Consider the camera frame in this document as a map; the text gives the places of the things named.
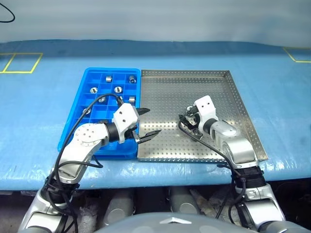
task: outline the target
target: stainless steel tray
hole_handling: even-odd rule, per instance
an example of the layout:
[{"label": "stainless steel tray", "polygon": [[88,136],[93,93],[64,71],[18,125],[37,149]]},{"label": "stainless steel tray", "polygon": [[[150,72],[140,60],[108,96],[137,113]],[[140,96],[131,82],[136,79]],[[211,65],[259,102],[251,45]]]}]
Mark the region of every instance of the stainless steel tray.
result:
[{"label": "stainless steel tray", "polygon": [[[243,101],[228,70],[143,70],[141,107],[151,111],[141,116],[139,134],[162,132],[138,147],[138,159],[154,162],[221,162],[221,156],[194,142],[178,128],[178,115],[205,95],[210,95],[219,120],[241,129],[259,160],[268,159]],[[209,137],[203,137],[214,145]]]}]

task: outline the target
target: metal nut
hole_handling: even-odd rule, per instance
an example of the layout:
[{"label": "metal nut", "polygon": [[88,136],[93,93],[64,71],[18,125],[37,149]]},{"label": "metal nut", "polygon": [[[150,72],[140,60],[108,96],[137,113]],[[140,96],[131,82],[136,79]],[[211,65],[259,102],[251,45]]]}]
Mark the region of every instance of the metal nut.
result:
[{"label": "metal nut", "polygon": [[130,83],[136,83],[136,78],[135,78],[135,76],[134,76],[134,75],[128,76],[128,81],[129,81]]},{"label": "metal nut", "polygon": [[99,100],[98,100],[98,102],[99,103],[103,103],[103,102],[105,102],[106,101],[106,97],[104,96],[104,97],[101,97]]},{"label": "metal nut", "polygon": [[112,76],[111,75],[107,75],[106,76],[106,82],[107,83],[111,83],[112,82]]},{"label": "metal nut", "polygon": [[97,87],[92,87],[92,88],[90,89],[90,93],[92,93],[92,94],[95,94],[95,93],[97,93],[97,92],[98,92]]},{"label": "metal nut", "polygon": [[86,112],[86,115],[88,115],[88,114],[90,114],[91,113],[91,110],[89,109],[87,112]]},{"label": "metal nut", "polygon": [[135,96],[130,96],[128,98],[129,103],[135,103]]},{"label": "metal nut", "polygon": [[120,86],[115,87],[115,93],[119,94],[119,93],[122,93],[122,91],[123,91],[122,87]]}]

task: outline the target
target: white wall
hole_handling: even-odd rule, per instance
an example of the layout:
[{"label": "white wall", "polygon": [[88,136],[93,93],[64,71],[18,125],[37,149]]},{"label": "white wall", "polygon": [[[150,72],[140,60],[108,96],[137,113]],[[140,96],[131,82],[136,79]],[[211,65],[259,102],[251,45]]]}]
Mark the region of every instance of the white wall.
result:
[{"label": "white wall", "polygon": [[[311,0],[2,0],[0,41],[248,41],[311,47]],[[0,9],[0,20],[11,16]]]}]

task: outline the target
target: blue plastic tray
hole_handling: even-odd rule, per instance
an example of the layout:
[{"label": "blue plastic tray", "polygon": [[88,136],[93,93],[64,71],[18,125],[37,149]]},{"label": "blue plastic tray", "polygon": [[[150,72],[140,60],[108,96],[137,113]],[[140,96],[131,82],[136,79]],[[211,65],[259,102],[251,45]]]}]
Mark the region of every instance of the blue plastic tray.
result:
[{"label": "blue plastic tray", "polygon": [[[106,82],[106,76],[112,76],[112,82]],[[129,76],[136,77],[136,83],[129,83]],[[115,93],[114,88],[121,86],[123,92],[118,94],[122,96],[124,102],[129,102],[129,97],[135,97],[135,107],[139,108],[140,103],[140,70],[126,68],[88,68],[85,70],[79,89],[71,107],[67,122],[65,124],[62,136],[58,143],[58,151],[71,130],[74,123],[82,114],[82,111],[99,95],[106,93]],[[98,88],[98,92],[91,93],[91,88]],[[114,97],[106,97],[103,103],[95,103],[90,114],[85,115],[80,124],[97,123],[101,120],[111,122],[114,112],[118,109]],[[109,143],[107,146],[100,148],[95,153],[97,158],[105,159],[132,159],[137,156],[137,143],[134,139],[126,140],[123,144],[118,142]]]}]

